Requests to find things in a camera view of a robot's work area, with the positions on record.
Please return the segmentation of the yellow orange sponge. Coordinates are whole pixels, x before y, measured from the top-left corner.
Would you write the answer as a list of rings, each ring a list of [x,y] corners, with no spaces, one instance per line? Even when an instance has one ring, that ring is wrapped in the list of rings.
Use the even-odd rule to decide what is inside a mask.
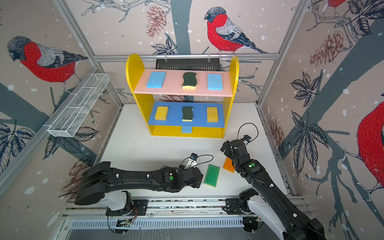
[[[207,122],[217,123],[219,121],[219,114],[217,107],[207,107]]]

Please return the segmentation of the light blue sponge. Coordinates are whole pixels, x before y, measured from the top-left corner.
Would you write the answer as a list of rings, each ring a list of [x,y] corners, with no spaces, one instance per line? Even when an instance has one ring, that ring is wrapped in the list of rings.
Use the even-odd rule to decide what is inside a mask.
[[[182,126],[182,133],[191,134],[193,132],[193,127],[191,126]]]
[[[207,75],[207,88],[213,91],[223,90],[223,78],[221,74],[208,74]]]
[[[146,87],[153,89],[161,89],[163,87],[165,77],[165,72],[151,72]]]

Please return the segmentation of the green yellow scouring sponge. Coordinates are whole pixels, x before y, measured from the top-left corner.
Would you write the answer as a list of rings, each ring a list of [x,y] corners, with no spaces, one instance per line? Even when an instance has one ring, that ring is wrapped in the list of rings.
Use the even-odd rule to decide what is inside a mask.
[[[192,89],[194,90],[197,86],[197,74],[193,72],[186,72],[183,74],[183,84],[182,88],[183,89]]]
[[[182,117],[183,122],[192,122],[193,121],[194,114],[193,114],[193,107],[192,106],[183,107],[182,112],[183,112],[183,117]]]

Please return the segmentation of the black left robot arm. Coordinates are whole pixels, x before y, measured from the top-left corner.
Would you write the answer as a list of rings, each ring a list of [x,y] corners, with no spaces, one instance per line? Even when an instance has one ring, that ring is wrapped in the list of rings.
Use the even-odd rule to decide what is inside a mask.
[[[185,187],[198,189],[202,179],[203,174],[198,168],[164,166],[159,170],[140,172],[112,168],[110,162],[101,162],[83,172],[74,204],[101,204],[114,213],[123,211],[128,214],[132,211],[128,190],[178,193]]]

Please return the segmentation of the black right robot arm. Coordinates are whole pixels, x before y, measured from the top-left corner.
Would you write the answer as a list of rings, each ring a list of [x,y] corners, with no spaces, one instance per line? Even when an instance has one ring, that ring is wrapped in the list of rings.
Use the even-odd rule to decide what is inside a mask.
[[[240,140],[226,141],[221,147],[236,172],[252,186],[239,194],[242,212],[260,217],[280,240],[324,240],[320,221],[299,210],[275,185],[263,165],[251,159],[247,151],[249,142],[245,135]]]

